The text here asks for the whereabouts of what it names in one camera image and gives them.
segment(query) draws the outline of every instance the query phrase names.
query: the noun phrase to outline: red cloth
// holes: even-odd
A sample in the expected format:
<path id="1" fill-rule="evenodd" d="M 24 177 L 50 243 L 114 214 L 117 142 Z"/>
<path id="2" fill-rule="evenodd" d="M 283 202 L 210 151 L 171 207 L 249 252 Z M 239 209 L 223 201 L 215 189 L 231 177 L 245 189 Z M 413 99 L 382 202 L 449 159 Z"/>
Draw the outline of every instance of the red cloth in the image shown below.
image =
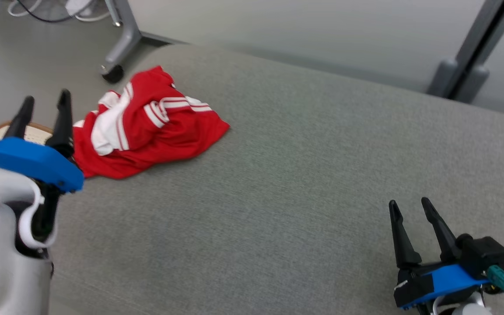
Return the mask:
<path id="1" fill-rule="evenodd" d="M 228 128 L 208 104 L 178 92 L 157 66 L 137 73 L 122 94 L 107 92 L 98 110 L 74 125 L 74 159 L 85 177 L 125 178 L 198 156 Z"/>

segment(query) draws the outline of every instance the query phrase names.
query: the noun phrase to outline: power strip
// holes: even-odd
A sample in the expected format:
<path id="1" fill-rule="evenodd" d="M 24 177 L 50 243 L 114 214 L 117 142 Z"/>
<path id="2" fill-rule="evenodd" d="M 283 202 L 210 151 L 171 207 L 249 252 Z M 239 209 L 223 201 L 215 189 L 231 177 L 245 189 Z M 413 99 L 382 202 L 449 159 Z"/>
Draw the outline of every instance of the power strip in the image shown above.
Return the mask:
<path id="1" fill-rule="evenodd" d="M 84 9 L 82 12 L 80 12 L 79 16 L 90 16 L 92 14 L 92 10 L 94 6 L 96 5 L 96 1 L 93 0 L 67 0 L 66 3 L 66 10 L 68 14 L 73 15 L 79 12 L 82 8 L 86 7 L 90 2 L 94 2 L 88 8 Z"/>

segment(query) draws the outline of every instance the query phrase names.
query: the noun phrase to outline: metal stand leg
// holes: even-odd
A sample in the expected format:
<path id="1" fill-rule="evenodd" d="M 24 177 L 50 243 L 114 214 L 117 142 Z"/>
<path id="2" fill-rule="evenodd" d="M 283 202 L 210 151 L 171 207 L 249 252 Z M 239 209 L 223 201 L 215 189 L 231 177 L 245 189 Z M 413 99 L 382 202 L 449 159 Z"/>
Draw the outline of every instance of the metal stand leg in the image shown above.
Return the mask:
<path id="1" fill-rule="evenodd" d="M 124 30 L 122 36 L 120 36 L 120 40 L 118 40 L 114 48 L 110 50 L 104 60 L 105 63 L 100 69 L 102 77 L 111 83 L 116 83 L 122 79 L 123 70 L 120 66 L 120 62 L 128 56 L 132 48 L 134 48 L 142 38 L 128 0 L 115 0 L 114 2 L 120 14 L 120 18 L 122 19 Z"/>
<path id="2" fill-rule="evenodd" d="M 106 2 L 106 7 L 108 8 L 108 12 L 110 12 L 110 17 L 114 22 L 114 26 L 122 26 L 122 22 L 120 21 L 120 16 L 118 16 L 118 12 L 116 11 L 116 5 L 114 5 L 114 1 L 112 0 L 104 0 Z"/>

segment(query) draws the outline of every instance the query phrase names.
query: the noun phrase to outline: white cable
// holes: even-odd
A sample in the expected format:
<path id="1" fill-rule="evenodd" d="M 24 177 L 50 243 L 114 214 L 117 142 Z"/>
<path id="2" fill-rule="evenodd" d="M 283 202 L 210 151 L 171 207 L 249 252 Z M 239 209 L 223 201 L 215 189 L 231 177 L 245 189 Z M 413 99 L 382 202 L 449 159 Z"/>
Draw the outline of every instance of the white cable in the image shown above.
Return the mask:
<path id="1" fill-rule="evenodd" d="M 30 7 L 28 10 L 30 12 L 33 12 L 34 10 L 36 10 L 36 8 L 38 8 L 38 6 L 40 6 L 40 4 L 42 3 L 42 0 L 36 0 L 36 2 L 34 2 L 34 4 L 32 5 L 32 7 Z M 9 4 L 9 6 L 7 7 L 7 12 L 12 15 L 12 16 L 16 16 L 17 18 L 19 18 L 20 16 L 27 16 L 28 15 L 28 12 L 20 12 L 20 13 L 13 13 L 13 9 L 17 6 L 18 2 L 17 1 L 13 1 Z"/>
<path id="2" fill-rule="evenodd" d="M 105 18 L 108 18 L 108 16 L 110 16 L 110 12 L 106 12 L 105 14 L 102 14 L 102 15 L 99 15 L 96 17 L 82 17 L 82 16 L 76 15 L 75 18 L 81 22 L 96 22 L 96 21 L 104 20 Z"/>

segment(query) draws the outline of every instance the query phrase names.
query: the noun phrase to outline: gray floor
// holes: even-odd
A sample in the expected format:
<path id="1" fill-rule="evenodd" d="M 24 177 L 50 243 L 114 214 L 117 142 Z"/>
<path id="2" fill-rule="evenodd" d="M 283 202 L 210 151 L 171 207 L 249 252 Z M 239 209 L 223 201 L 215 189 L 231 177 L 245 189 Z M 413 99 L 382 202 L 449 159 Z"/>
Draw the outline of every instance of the gray floor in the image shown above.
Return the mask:
<path id="1" fill-rule="evenodd" d="M 33 121 L 52 127 L 62 88 L 72 92 L 74 119 L 82 119 L 112 88 L 98 68 L 122 30 L 110 19 L 44 24 L 30 16 L 12 17 L 7 4 L 0 3 L 0 122 L 11 119 L 22 99 L 32 95 Z M 140 46 L 127 68 L 152 49 Z"/>

